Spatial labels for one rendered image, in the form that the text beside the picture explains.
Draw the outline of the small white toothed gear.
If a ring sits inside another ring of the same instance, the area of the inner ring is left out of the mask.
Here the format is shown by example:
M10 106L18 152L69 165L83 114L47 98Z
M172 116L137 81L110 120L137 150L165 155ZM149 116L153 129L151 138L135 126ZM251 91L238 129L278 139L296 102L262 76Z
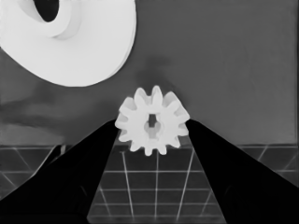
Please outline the small white toothed gear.
M190 118L172 91L163 95L156 85L151 95L138 88L133 97L126 97L119 108L115 126L121 131L119 141L131 142L131 152L143 148L145 155L150 156L156 149L166 155L167 146L180 148L179 138L189 134L186 122Z

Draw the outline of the large thick white disc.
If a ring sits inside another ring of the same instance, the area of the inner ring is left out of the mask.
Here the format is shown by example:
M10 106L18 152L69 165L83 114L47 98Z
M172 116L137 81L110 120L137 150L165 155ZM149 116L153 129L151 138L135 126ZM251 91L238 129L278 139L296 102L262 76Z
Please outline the large thick white disc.
M119 72L136 25L135 0L0 0L0 47L63 87L89 87Z

